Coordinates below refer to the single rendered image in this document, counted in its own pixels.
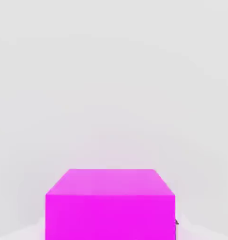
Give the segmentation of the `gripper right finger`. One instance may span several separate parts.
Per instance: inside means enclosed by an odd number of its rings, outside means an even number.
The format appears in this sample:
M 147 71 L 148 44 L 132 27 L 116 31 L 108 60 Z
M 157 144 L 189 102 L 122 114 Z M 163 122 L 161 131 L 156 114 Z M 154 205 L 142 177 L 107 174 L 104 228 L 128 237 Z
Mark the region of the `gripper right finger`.
M 179 218 L 176 225 L 176 240 L 228 240 L 228 236 L 192 224 L 186 217 Z

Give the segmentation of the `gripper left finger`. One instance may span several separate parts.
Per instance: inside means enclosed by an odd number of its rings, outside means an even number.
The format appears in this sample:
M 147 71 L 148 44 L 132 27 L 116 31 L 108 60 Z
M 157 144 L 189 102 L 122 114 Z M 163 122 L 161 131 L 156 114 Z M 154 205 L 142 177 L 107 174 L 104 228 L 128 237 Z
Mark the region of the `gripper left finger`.
M 45 240 L 45 219 L 41 218 L 33 225 L 2 236 L 0 240 Z

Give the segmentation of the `small magenta cube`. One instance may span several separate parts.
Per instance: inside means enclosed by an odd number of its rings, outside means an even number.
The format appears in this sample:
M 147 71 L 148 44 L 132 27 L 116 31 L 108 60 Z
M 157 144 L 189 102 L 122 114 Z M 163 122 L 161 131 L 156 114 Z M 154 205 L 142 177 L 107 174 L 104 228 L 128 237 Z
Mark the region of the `small magenta cube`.
M 176 240 L 175 195 L 153 169 L 69 169 L 46 194 L 45 240 Z

